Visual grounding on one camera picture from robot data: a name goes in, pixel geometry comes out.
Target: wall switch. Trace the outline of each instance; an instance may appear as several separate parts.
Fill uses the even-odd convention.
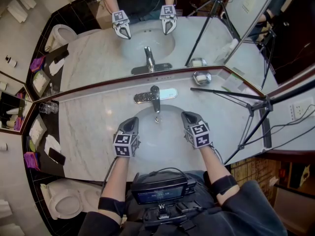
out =
[[[304,117],[307,117],[311,112],[315,110],[315,107],[310,105],[314,105],[314,99],[311,97],[298,102],[294,102],[292,105],[290,105],[291,119],[297,120],[300,119],[303,115]]]
[[[257,0],[244,0],[242,8],[246,13],[250,13],[254,8]]]

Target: brown floor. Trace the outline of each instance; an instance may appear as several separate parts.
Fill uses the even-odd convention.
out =
[[[278,178],[279,168],[280,162],[278,161],[253,157],[233,163],[231,174],[240,186],[246,181],[256,180],[270,204],[273,205],[277,190],[269,187],[269,180],[273,176]]]

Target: white sink basin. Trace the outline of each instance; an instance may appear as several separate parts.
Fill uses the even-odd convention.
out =
[[[123,56],[135,65],[145,65],[144,48],[149,46],[155,61],[170,55],[175,48],[172,34],[164,35],[161,29],[147,29],[131,33],[131,39],[122,44]]]
[[[134,157],[139,164],[152,165],[159,168],[163,165],[176,165],[179,157],[188,159],[193,157],[195,151],[184,138],[184,125],[181,118],[182,109],[170,105],[161,105],[159,122],[156,123],[157,114],[150,106],[140,111],[139,118],[140,146]]]

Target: display screen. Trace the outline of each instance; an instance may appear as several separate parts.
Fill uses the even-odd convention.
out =
[[[140,203],[152,203],[182,196],[183,186],[138,193]]]

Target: faucet spout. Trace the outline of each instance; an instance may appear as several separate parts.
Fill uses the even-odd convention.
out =
[[[152,54],[152,51],[151,51],[151,48],[149,46],[146,46],[144,48],[144,52],[146,53],[146,57],[147,57],[147,67],[148,67],[148,70],[150,73],[153,73],[155,72],[155,60],[153,58],[153,54]]]
[[[160,111],[160,99],[159,99],[159,88],[157,86],[152,86],[150,88],[150,93],[152,95],[153,108],[156,113]]]

